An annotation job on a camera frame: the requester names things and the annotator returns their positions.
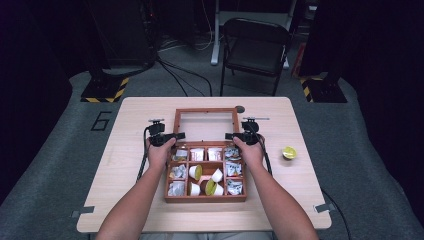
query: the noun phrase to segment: white cup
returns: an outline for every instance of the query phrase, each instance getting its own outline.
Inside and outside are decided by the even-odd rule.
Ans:
[[[191,183],[190,196],[199,196],[199,195],[200,195],[200,186],[195,183]]]
[[[196,169],[197,169],[197,168],[201,168],[201,167],[202,167],[202,166],[200,166],[200,165],[191,166],[191,167],[189,168],[189,170],[188,170],[188,175],[189,175],[190,177],[192,177],[192,178],[196,179]]]
[[[212,174],[212,180],[216,183],[220,182],[222,180],[222,177],[224,174],[221,172],[221,170],[216,169],[216,171]]]
[[[224,195],[224,188],[221,185],[216,184],[216,189],[215,189],[215,192],[213,193],[213,195],[214,196]]]

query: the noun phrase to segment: handheld controller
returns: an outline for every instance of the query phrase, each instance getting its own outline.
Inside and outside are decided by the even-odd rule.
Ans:
[[[268,118],[247,117],[243,119],[247,119],[246,122],[241,122],[241,127],[244,129],[244,132],[226,133],[225,139],[232,140],[234,137],[238,137],[247,145],[254,145],[259,141],[258,135],[256,134],[259,131],[259,125],[255,122],[255,119],[268,120]]]
[[[173,137],[177,140],[185,138],[185,133],[164,134],[165,124],[161,123],[163,120],[164,119],[149,120],[149,122],[153,122],[153,124],[148,127],[150,133],[149,141],[153,146],[160,147]]]

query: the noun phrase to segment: table leg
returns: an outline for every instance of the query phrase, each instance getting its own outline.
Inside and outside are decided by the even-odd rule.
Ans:
[[[215,42],[211,59],[211,64],[214,66],[218,64],[219,45],[219,0],[215,0]]]

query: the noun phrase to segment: wooden tray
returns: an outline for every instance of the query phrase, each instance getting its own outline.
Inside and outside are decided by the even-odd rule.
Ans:
[[[229,112],[232,115],[233,132],[239,132],[239,124],[237,118],[237,111],[235,108],[195,108],[195,109],[177,109],[175,114],[174,122],[174,133],[178,133],[180,129],[180,121],[182,113],[221,113]],[[222,139],[225,138],[225,133],[222,133]],[[220,151],[213,151],[209,154],[209,150],[215,150],[220,148]],[[193,149],[203,149],[203,157],[196,159],[194,154],[191,154]],[[186,151],[186,158],[176,157],[177,151]],[[246,190],[246,178],[245,174],[245,162],[241,157],[234,158],[228,157],[230,152],[237,152],[234,143],[231,140],[222,141],[178,141],[176,148],[171,152],[171,158],[168,159],[167,167],[167,178],[165,186],[165,201],[167,203],[219,203],[219,202],[244,202],[247,198]],[[241,174],[230,174],[227,169],[227,164],[233,164],[238,167],[239,173]],[[190,167],[200,165],[202,168],[202,174],[200,179],[196,180],[189,174]],[[175,168],[185,169],[184,177],[175,176],[173,169]],[[204,191],[206,183],[211,179],[215,171],[219,169],[223,173],[222,180],[219,184],[223,188],[222,195],[207,195]],[[169,194],[171,184],[174,182],[184,186],[182,195],[174,196]],[[241,193],[232,195],[229,191],[228,184],[230,182],[240,184]],[[201,191],[199,195],[191,195],[191,185],[197,184],[200,186]]]

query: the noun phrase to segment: forearm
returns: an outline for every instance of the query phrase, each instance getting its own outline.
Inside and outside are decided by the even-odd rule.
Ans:
[[[149,214],[160,169],[147,169],[143,177],[112,208],[96,239],[138,239]]]
[[[318,239],[299,203],[262,165],[250,168],[265,213],[278,239]]]

